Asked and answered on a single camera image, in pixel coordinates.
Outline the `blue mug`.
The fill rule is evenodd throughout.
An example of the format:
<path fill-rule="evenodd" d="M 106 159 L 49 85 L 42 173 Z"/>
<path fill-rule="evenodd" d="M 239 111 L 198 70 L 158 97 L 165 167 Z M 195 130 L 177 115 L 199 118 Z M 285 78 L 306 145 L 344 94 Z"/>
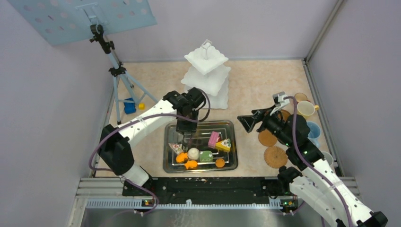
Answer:
<path fill-rule="evenodd" d="M 308 133 L 308 139 L 317 147 L 320 147 L 320 143 L 318 141 L 319 137 L 321 136 L 321 128 L 318 124 L 312 121 L 307 121 L 307 126 L 310 129 L 310 132 Z"/>

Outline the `brown mug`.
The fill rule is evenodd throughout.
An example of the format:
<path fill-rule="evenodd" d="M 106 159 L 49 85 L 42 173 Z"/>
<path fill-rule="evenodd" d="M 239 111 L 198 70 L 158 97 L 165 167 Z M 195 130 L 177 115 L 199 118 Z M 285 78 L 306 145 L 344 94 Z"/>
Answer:
<path fill-rule="evenodd" d="M 296 99 L 296 101 L 297 101 L 298 103 L 303 102 L 303 101 L 311 102 L 306 94 L 300 93 L 300 92 L 299 92 L 299 93 L 296 93 L 296 94 L 294 95 L 294 98 Z"/>

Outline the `white round bun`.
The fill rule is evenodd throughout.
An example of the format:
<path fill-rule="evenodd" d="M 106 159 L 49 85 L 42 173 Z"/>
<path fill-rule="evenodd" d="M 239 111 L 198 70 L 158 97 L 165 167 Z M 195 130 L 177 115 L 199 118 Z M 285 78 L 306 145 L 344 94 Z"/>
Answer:
<path fill-rule="evenodd" d="M 200 157 L 200 151 L 197 148 L 191 148 L 188 150 L 187 156 L 191 160 L 198 160 Z"/>

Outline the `blue toy block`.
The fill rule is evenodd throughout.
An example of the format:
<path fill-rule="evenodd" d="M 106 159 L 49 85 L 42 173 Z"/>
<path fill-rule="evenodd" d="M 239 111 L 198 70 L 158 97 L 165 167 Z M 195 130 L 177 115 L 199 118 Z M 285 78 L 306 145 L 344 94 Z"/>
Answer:
<path fill-rule="evenodd" d="M 126 114 L 133 114 L 137 111 L 136 103 L 134 102 L 133 98 L 124 99 L 123 105 L 124 105 L 124 112 Z"/>

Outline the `stainless steel tray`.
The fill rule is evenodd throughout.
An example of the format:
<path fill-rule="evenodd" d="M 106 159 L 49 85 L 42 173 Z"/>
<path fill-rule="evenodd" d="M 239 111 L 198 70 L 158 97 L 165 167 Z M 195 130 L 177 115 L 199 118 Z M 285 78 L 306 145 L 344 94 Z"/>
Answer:
<path fill-rule="evenodd" d="M 215 148 L 208 147 L 209 137 L 212 131 L 220 132 L 221 139 L 231 139 L 231 151 L 223 152 Z M 177 163 L 175 161 L 176 154 L 169 147 L 169 143 L 182 143 L 183 136 L 176 132 L 176 124 L 170 123 L 164 130 L 164 155 L 163 155 L 163 169 L 169 174 L 175 173 L 202 173 L 212 171 L 229 171 L 238 167 L 238 155 L 235 141 L 235 128 L 234 124 L 229 121 L 206 121 L 198 124 L 197 131 L 192 135 L 191 148 L 197 148 L 200 152 L 210 150 L 213 153 L 213 161 L 202 163 L 197 160 L 198 167 L 195 169 L 186 170 L 184 167 L 185 162 Z M 215 161 L 219 158 L 224 159 L 225 166 L 217 168 Z"/>

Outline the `metal tongs with pink tips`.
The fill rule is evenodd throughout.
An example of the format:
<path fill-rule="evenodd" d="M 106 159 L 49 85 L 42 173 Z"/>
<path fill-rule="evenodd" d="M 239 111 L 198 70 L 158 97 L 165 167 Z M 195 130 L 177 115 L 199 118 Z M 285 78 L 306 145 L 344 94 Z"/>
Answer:
<path fill-rule="evenodd" d="M 191 133 L 184 133 L 182 138 L 182 148 L 184 152 L 187 152 L 192 145 L 192 134 Z"/>

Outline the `yellow mug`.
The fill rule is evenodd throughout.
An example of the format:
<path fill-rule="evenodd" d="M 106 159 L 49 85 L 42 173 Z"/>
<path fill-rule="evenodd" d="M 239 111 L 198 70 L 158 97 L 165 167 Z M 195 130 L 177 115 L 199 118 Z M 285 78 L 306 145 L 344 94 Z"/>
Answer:
<path fill-rule="evenodd" d="M 320 109 L 319 105 L 314 105 L 309 101 L 301 101 L 296 105 L 297 114 L 304 117 L 306 120 L 315 114 Z"/>

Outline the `pink cake slice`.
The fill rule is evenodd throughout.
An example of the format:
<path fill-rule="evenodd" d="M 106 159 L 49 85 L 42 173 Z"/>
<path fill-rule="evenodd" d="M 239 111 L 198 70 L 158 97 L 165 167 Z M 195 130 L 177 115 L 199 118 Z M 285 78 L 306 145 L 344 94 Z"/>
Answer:
<path fill-rule="evenodd" d="M 209 137 L 209 141 L 208 141 L 208 147 L 209 148 L 215 148 L 216 144 L 218 142 L 220 142 L 221 139 L 221 133 L 220 132 L 216 132 L 216 131 L 212 131 Z"/>

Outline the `orange fish cake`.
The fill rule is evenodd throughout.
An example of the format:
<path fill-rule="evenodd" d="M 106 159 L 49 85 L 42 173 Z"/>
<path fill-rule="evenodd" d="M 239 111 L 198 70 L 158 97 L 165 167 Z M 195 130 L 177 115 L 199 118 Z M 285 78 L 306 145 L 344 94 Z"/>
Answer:
<path fill-rule="evenodd" d="M 198 167 L 198 162 L 196 160 L 188 160 L 185 164 L 184 167 L 186 168 L 186 170 L 189 169 L 195 169 Z"/>
<path fill-rule="evenodd" d="M 188 160 L 188 153 L 180 153 L 176 156 L 175 161 L 177 163 L 183 163 Z"/>

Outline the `yellow cake slice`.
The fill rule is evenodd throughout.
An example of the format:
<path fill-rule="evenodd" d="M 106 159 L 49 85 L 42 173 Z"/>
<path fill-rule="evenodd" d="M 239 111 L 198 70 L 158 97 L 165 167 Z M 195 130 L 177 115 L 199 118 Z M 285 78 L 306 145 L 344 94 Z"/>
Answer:
<path fill-rule="evenodd" d="M 215 149 L 218 151 L 223 151 L 223 152 L 230 152 L 231 151 L 231 139 L 225 139 L 222 141 L 219 141 L 215 144 Z"/>

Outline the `orange round cookie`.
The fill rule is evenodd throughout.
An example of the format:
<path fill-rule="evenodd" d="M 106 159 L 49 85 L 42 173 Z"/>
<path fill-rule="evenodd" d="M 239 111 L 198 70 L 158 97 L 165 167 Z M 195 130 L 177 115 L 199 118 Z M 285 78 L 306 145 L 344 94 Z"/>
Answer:
<path fill-rule="evenodd" d="M 219 158 L 215 161 L 215 165 L 217 168 L 223 168 L 225 166 L 225 161 L 222 158 Z"/>

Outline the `brown coaster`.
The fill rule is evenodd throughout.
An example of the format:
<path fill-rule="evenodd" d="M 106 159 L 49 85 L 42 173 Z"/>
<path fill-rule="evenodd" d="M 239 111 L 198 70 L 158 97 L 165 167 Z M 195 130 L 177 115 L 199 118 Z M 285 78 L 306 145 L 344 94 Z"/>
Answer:
<path fill-rule="evenodd" d="M 288 112 L 287 110 L 280 110 L 278 111 L 278 119 L 281 122 L 286 122 L 288 120 L 288 117 L 291 115 L 290 112 Z"/>
<path fill-rule="evenodd" d="M 278 139 L 268 130 L 260 132 L 258 135 L 258 140 L 266 147 L 274 146 L 278 142 Z"/>

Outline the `light blue music stand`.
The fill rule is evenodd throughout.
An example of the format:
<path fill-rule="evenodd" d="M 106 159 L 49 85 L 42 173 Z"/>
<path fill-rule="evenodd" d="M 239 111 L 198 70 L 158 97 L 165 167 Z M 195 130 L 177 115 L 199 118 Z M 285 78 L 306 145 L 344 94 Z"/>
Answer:
<path fill-rule="evenodd" d="M 145 0 L 1 1 L 1 120 L 97 123 L 112 86 L 104 36 L 155 24 Z"/>

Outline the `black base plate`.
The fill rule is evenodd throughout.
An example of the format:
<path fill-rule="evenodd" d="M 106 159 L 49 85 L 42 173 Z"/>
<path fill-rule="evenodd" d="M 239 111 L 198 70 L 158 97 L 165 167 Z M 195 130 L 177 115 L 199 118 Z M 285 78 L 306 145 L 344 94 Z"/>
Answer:
<path fill-rule="evenodd" d="M 276 177 L 153 177 L 142 189 L 124 183 L 122 190 L 125 197 L 151 194 L 161 205 L 187 200 L 195 205 L 268 204 L 274 199 L 295 198 Z"/>

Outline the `green roll cake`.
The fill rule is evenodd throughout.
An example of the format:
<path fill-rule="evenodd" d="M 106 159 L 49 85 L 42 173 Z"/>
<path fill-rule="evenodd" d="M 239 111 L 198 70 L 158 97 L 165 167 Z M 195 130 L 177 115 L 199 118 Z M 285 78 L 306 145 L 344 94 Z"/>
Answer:
<path fill-rule="evenodd" d="M 213 153 L 210 150 L 201 151 L 199 154 L 199 161 L 202 163 L 208 163 L 213 161 Z"/>

